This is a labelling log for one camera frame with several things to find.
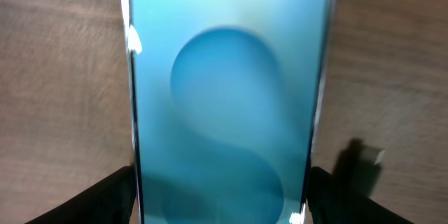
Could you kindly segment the Galaxy smartphone teal screen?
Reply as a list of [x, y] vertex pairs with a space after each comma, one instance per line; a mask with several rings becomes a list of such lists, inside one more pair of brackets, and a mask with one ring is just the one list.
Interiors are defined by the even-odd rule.
[[335, 0], [121, 0], [140, 223], [302, 223]]

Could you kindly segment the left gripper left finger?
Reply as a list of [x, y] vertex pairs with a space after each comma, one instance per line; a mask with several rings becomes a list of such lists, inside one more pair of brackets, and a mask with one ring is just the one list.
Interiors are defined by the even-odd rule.
[[136, 196], [134, 167], [124, 166], [27, 224], [128, 224]]

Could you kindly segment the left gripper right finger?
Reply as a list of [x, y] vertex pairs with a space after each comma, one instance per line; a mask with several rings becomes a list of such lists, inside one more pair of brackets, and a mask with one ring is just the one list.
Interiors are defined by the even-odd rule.
[[317, 224], [411, 224], [370, 198], [345, 188], [320, 167], [309, 170], [307, 201]]

